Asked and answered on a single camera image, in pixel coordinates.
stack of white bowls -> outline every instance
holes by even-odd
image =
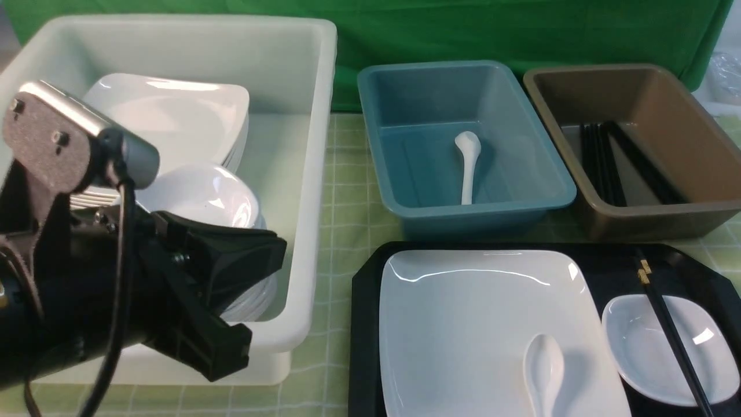
[[[238,85],[112,73],[82,101],[155,145],[160,175],[198,162],[234,172],[242,161],[250,95]],[[91,186],[71,203],[73,209],[108,206],[116,197],[116,190]]]

chopsticks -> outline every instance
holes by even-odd
[[[607,204],[626,207],[625,192],[615,163],[611,138],[625,153],[661,204],[683,204],[687,200],[669,183],[620,126],[608,121],[579,126],[582,166],[597,194]]]
[[[615,138],[617,145],[633,164],[638,173],[656,195],[661,204],[683,204],[687,200],[670,184],[653,163],[641,152],[631,138],[615,122],[604,122],[607,134]]]
[[[579,126],[582,165],[599,198],[607,204],[625,207],[625,193],[615,165],[610,137],[603,125]]]
[[[653,271],[651,271],[651,267],[648,265],[648,261],[645,259],[640,249],[636,250],[636,255],[637,256],[634,260],[638,270],[638,278],[643,285],[643,290],[645,291],[646,296],[651,302],[651,306],[654,308],[654,312],[656,313],[656,317],[659,319],[661,328],[664,330],[664,334],[669,341],[671,351],[674,353],[677,362],[679,362],[679,367],[682,369],[682,373],[687,380],[687,385],[689,385],[690,391],[692,391],[692,396],[695,398],[697,406],[702,410],[702,414],[705,417],[713,417],[713,410],[710,408],[708,396],[705,395],[700,379],[695,373],[684,344],[682,344],[682,339],[679,336],[677,327],[674,325],[674,320],[671,318],[669,309],[664,302],[664,297],[661,296],[648,277],[653,274]]]

green fabric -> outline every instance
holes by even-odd
[[[329,19],[339,33],[333,109],[358,111],[378,64],[495,59],[530,68],[651,62],[702,81],[733,0],[5,0],[21,42],[83,13],[252,13]]]

blue plastic bin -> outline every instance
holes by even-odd
[[[568,206],[576,186],[512,71],[493,61],[369,67],[358,76],[385,206],[406,238],[491,236]],[[455,137],[482,150],[473,204],[461,206]]]

spoon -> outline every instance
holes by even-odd
[[[522,368],[533,416],[551,417],[561,390],[564,368],[563,353],[556,339],[542,333],[536,335],[525,350]]]
[[[465,131],[456,136],[456,146],[463,154],[463,192],[461,193],[461,205],[471,204],[473,195],[473,170],[476,160],[481,154],[481,142],[474,132]]]

